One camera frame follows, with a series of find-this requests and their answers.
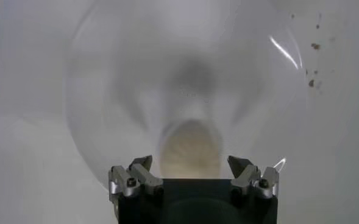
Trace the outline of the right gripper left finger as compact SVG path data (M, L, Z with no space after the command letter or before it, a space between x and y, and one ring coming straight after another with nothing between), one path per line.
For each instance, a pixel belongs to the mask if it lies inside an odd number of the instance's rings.
M108 171L108 193L114 211L119 211L119 199L135 198L144 193L161 200L164 194L163 180L150 173L152 155L135 158L127 169L112 166Z

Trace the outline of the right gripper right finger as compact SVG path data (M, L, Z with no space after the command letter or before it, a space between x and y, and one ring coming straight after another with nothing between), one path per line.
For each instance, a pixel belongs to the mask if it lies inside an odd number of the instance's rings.
M250 160L235 156L228 156L227 162L234 176L230 185L242 196L254 194L261 199L279 196L279 171L275 167L261 172Z

